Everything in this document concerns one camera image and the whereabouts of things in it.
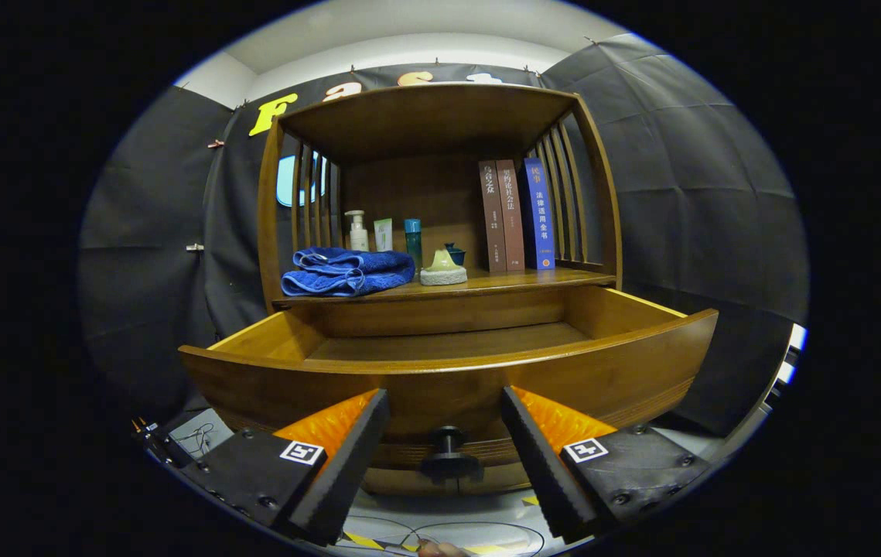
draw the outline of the blue bottle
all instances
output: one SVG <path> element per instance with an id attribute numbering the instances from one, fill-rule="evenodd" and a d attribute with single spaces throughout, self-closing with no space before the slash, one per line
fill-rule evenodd
<path id="1" fill-rule="evenodd" d="M 419 269 L 423 267 L 423 243 L 419 236 L 419 219 L 405 219 L 405 253 L 412 256 L 416 275 L 419 275 Z"/>

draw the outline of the blue towel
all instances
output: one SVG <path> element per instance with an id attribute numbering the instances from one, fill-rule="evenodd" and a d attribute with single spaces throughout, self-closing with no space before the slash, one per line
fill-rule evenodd
<path id="1" fill-rule="evenodd" d="M 412 281 L 412 257 L 401 251 L 307 248 L 292 254 L 302 271 L 282 275 L 286 296 L 365 296 Z"/>

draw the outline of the small pot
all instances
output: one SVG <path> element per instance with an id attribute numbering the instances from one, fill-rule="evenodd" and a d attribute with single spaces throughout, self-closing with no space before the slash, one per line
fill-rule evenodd
<path id="1" fill-rule="evenodd" d="M 454 260 L 454 263 L 464 267 L 464 254 L 467 253 L 467 251 L 455 248 L 454 242 L 448 242 L 444 244 L 444 247 L 447 248 L 447 253 L 450 254 L 450 258 Z"/>

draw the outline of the hand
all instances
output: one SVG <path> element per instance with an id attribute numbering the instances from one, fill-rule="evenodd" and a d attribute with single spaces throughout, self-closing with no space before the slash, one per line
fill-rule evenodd
<path id="1" fill-rule="evenodd" d="M 434 543 L 420 540 L 419 557 L 468 557 L 468 554 L 450 543 Z"/>

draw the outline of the white pump bottle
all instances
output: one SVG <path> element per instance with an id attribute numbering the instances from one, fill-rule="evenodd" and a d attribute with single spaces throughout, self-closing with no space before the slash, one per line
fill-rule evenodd
<path id="1" fill-rule="evenodd" d="M 344 215 L 351 217 L 351 249 L 368 251 L 368 231 L 364 228 L 365 212 L 347 211 Z"/>

